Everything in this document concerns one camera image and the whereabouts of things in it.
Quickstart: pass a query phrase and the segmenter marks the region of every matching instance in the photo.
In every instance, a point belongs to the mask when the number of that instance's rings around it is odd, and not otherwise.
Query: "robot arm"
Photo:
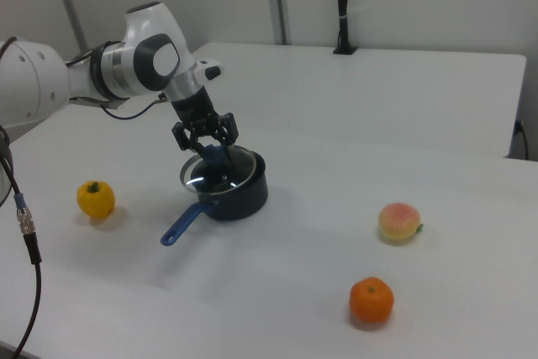
[[[173,130],[182,150],[199,152],[201,136],[232,145],[234,117],[216,114],[204,87],[220,76],[222,66],[194,60],[163,3],[132,8],[125,20],[122,41],[106,42],[76,63],[66,64],[48,45],[11,44],[0,63],[0,124],[9,128],[46,119],[70,98],[106,103],[162,92],[182,121]]]

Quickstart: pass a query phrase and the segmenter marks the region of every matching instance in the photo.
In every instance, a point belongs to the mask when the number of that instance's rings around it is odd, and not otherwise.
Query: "pot handle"
[[[170,229],[161,237],[161,244],[169,246],[174,244],[183,234],[188,226],[198,217],[199,214],[210,212],[215,209],[216,204],[205,201],[198,201],[187,208],[185,212],[176,220]]]

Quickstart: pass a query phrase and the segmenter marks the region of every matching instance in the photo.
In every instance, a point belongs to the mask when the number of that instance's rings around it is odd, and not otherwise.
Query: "yellow bell pepper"
[[[112,188],[103,181],[88,181],[76,192],[81,211],[96,219],[105,219],[114,210],[116,199]]]

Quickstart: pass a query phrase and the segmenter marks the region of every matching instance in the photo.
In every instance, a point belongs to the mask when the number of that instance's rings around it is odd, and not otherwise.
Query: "black stand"
[[[358,47],[351,46],[349,32],[347,29],[347,0],[338,0],[338,15],[340,18],[340,32],[338,33],[338,44],[333,54],[352,55]]]

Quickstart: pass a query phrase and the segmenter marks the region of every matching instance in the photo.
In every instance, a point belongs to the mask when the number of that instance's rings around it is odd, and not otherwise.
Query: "saucepan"
[[[182,184],[198,201],[162,236],[174,244],[202,213],[216,220],[238,220],[255,214],[267,201],[266,163],[254,151],[220,146],[211,157],[196,155],[181,170]]]

